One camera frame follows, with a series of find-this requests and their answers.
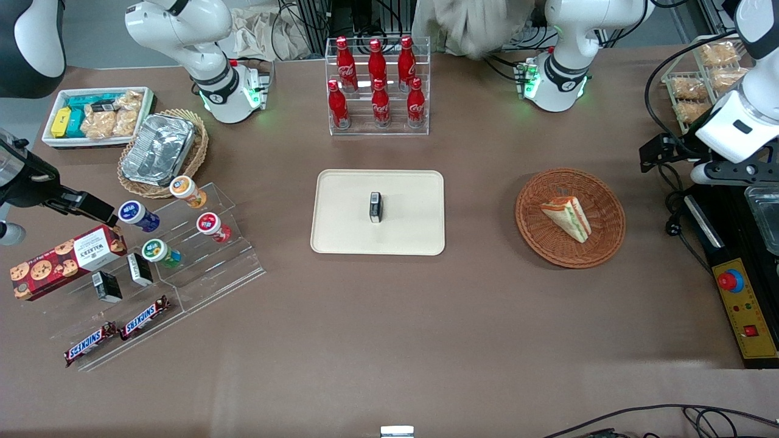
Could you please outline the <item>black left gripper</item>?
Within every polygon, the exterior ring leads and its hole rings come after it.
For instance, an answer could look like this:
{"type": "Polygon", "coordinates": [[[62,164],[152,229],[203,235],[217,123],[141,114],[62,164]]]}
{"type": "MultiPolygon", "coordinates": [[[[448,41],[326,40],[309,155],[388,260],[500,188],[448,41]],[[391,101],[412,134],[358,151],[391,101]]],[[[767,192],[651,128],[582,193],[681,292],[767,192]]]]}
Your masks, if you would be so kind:
{"type": "Polygon", "coordinates": [[[654,167],[681,161],[704,164],[710,161],[710,148],[696,135],[673,137],[657,134],[640,147],[640,171],[648,173],[654,167]]]}

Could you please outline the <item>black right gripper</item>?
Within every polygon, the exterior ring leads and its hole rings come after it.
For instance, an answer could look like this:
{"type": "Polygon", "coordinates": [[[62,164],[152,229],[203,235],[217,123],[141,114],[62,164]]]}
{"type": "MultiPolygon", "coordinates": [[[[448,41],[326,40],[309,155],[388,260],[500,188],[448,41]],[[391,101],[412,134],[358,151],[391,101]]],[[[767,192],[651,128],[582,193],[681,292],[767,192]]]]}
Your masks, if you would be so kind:
{"type": "Polygon", "coordinates": [[[1,130],[1,203],[48,207],[61,214],[89,217],[113,228],[115,207],[89,192],[62,187],[58,169],[27,149],[29,142],[1,130]]]}

